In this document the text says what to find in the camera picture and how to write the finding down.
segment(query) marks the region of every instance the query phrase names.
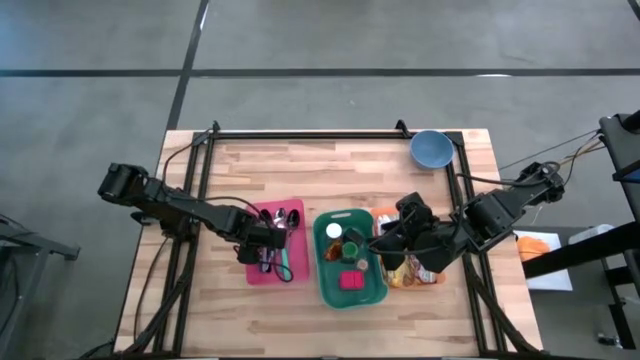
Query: red cube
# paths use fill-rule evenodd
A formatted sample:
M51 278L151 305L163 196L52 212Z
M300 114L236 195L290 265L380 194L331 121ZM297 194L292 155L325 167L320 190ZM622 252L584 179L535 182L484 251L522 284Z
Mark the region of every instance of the red cube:
M364 273L362 271L343 271L340 273L341 290L362 290L364 288Z

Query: green cup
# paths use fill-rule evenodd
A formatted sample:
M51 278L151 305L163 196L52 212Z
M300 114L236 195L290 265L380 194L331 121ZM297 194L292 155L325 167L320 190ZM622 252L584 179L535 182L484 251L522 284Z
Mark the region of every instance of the green cup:
M348 242L342 244L342 260L346 262L355 262L358 256L358 245Z

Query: floor stripe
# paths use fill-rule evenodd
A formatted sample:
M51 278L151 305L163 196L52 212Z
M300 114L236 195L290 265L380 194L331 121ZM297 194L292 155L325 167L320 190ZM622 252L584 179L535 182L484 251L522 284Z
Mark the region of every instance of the floor stripe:
M592 69L197 69L197 78L640 76L640 68Z
M198 50L198 44L200 42L200 36L202 35L202 28L204 27L208 7L209 0L200 1L200 6L196 13L196 20L193 23L193 30L191 31L189 47L187 48L187 54L185 55L184 64L182 65L182 73L180 75L180 80L178 81L176 93L173 97L173 103L171 104L171 111L169 112L169 119L167 120L166 126L167 130L175 130L178 127L180 112L182 111L182 104L187 93L190 72L196 58L196 51Z
M180 69L0 70L0 77L177 77Z

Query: pink tray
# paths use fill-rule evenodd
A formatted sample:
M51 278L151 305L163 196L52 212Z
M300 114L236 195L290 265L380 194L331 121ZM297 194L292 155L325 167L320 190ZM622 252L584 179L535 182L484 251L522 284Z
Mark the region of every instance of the pink tray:
M290 283L299 283L309 280L309 253L307 252L307 231L304 221L304 206L302 200L291 199L283 201L270 201L264 203L254 204L259 210L267 209L273 216L273 214L279 208L284 208L287 214L293 209L300 212L300 226L297 230L291 233L291 236L287 240L287 252L289 255L289 267L293 271L293 280ZM276 252L275 261L281 263L280 252ZM284 284L275 273L274 269L271 269L269 273L260 272L260 265L247 265L246 266L247 283L250 285L267 285L267 284Z

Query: orange packaging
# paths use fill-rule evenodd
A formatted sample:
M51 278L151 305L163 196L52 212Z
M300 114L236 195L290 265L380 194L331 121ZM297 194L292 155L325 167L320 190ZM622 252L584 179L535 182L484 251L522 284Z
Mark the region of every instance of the orange packaging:
M380 225L387 221L397 220L398 211L395 208L375 208L370 210L373 216L374 234L380 236ZM409 289L412 287L442 284L446 276L444 273L433 273L425 270L418 259L413 255L406 256L402 265L396 270L386 271L382 264L382 274L384 281L392 288Z

